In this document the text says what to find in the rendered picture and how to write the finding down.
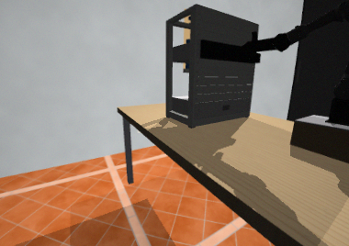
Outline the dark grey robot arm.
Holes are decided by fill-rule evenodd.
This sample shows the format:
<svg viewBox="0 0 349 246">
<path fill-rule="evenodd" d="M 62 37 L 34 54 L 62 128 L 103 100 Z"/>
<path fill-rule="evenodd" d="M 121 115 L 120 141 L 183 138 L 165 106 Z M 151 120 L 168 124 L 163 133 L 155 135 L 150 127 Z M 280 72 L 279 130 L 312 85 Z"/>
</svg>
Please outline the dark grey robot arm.
<svg viewBox="0 0 349 246">
<path fill-rule="evenodd" d="M 262 39 L 260 50 L 286 50 L 290 45 L 305 39 L 309 33 L 321 28 L 333 21 L 343 22 L 343 18 L 349 22 L 349 0 L 335 7 L 323 16 L 310 22 L 308 25 L 297 25 L 288 33 L 281 33 L 271 39 Z M 275 46 L 273 48 L 273 46 Z M 349 126 L 349 62 L 341 82 L 334 88 L 335 98 L 332 99 L 329 120 L 327 123 Z M 339 101 L 338 101 L 339 100 Z"/>
</svg>

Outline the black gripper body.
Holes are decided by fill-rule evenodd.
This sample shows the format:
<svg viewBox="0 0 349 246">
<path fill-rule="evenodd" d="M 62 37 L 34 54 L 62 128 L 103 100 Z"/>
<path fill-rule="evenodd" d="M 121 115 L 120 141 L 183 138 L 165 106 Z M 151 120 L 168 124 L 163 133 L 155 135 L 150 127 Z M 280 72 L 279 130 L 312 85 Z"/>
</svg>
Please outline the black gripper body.
<svg viewBox="0 0 349 246">
<path fill-rule="evenodd" d="M 258 51 L 261 51 L 260 50 L 260 42 L 261 42 L 261 39 L 258 40 L 257 39 L 257 32 L 252 32 L 252 42 L 251 44 L 249 44 L 249 48 L 251 49 L 251 58 L 249 61 L 254 61 L 255 59 L 255 55 L 256 55 L 256 52 Z"/>
</svg>

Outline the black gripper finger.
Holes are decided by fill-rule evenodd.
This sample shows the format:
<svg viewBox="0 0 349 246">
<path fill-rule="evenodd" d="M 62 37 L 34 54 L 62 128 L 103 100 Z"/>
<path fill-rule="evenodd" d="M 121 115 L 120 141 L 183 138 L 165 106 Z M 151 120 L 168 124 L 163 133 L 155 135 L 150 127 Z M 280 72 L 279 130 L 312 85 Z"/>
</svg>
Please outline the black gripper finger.
<svg viewBox="0 0 349 246">
<path fill-rule="evenodd" d="M 245 43 L 244 45 L 242 45 L 241 47 L 239 48 L 246 48 L 246 47 L 249 47 L 249 44 L 251 43 L 251 41 L 248 41 L 247 43 Z"/>
<path fill-rule="evenodd" d="M 246 48 L 239 48 L 239 50 L 246 50 L 248 52 L 251 52 L 251 49 L 249 47 L 246 47 Z"/>
</svg>

